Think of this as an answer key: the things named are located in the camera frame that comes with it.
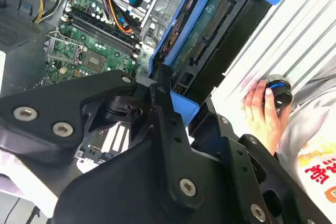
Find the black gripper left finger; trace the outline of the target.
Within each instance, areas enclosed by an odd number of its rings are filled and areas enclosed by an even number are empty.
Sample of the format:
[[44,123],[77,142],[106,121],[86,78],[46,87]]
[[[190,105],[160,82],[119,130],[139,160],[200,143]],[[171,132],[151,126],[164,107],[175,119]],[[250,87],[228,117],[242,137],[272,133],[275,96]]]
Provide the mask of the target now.
[[167,199],[198,208],[202,197],[187,177],[192,149],[170,88],[171,71],[161,65],[149,86],[112,70],[2,97],[1,172],[39,208],[56,208],[67,186],[89,172],[76,164],[85,137],[126,122],[131,145],[120,154],[150,143]]

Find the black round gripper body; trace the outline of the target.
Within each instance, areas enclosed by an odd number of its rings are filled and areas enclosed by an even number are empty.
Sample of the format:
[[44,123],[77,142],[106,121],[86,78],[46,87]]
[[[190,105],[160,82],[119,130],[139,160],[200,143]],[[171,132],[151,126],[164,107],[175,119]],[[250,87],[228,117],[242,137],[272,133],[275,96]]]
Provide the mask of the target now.
[[236,198],[231,174],[218,159],[192,150],[187,175],[202,197],[196,209],[167,199],[162,167],[141,143],[81,175],[62,192],[52,223],[252,223]]

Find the person bare hand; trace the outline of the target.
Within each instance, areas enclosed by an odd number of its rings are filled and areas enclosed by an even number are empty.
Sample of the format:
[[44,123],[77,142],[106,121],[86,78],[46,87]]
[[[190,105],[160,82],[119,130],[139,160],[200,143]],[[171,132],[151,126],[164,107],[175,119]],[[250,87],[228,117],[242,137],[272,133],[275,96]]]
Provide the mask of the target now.
[[271,155],[277,150],[291,113],[291,105],[278,113],[274,101],[272,90],[266,88],[266,82],[261,80],[252,86],[241,102],[251,135],[256,137]]

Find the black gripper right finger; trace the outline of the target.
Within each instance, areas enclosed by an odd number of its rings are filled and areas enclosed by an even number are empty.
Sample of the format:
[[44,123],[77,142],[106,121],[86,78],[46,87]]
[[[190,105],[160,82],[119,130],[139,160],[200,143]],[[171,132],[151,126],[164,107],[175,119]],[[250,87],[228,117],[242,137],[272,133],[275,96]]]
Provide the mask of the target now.
[[188,129],[195,140],[192,147],[225,167],[224,186],[233,223],[330,222],[257,138],[235,135],[210,98]]

